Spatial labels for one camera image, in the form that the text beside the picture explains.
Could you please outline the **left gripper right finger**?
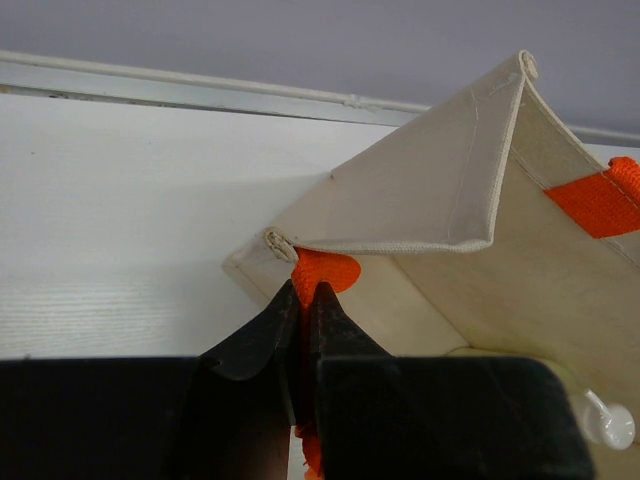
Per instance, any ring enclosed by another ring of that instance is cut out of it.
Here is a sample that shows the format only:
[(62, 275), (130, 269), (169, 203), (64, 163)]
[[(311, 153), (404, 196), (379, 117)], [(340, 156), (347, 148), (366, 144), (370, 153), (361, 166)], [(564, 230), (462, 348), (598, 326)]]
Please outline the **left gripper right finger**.
[(309, 465), (323, 479), (373, 479), (382, 435), (369, 396), (383, 391), (379, 367), (390, 354), (345, 313), (326, 281), (316, 287), (308, 317), (315, 435), (307, 442)]

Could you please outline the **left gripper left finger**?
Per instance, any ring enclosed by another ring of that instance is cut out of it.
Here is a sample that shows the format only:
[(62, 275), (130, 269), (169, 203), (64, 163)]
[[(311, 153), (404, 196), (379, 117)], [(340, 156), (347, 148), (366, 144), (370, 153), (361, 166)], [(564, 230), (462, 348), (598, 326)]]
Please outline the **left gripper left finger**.
[(286, 281), (256, 317), (200, 356), (189, 398), (190, 478), (286, 478), (298, 313)]

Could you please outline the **cream canvas bag orange handles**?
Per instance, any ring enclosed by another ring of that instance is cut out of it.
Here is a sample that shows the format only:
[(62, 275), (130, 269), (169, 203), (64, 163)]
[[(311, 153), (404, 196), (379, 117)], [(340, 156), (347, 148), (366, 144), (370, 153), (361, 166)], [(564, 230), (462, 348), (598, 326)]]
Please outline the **cream canvas bag orange handles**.
[(290, 204), (228, 275), (266, 304), (303, 253), (361, 268), (347, 313), (396, 355), (516, 354), (552, 367), (600, 479), (639, 447), (598, 432), (594, 394), (639, 412), (639, 166), (601, 162), (549, 108), (521, 51)]

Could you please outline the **green liquid soap bottle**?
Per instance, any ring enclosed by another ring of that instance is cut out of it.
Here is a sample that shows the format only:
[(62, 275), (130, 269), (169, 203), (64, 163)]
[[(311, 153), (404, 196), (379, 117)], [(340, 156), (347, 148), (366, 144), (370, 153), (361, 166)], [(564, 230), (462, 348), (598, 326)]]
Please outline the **green liquid soap bottle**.
[(622, 451), (631, 447), (636, 424), (631, 412), (620, 404), (606, 404), (587, 389), (569, 397), (574, 417), (583, 436), (590, 442)]

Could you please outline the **aluminium frame rail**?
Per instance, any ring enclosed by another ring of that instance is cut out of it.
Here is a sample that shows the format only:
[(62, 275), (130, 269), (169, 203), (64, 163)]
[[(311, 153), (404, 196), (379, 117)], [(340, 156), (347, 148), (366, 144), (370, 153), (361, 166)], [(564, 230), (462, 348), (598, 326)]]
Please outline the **aluminium frame rail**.
[(399, 127), (427, 105), (165, 70), (1, 52), (14, 94)]

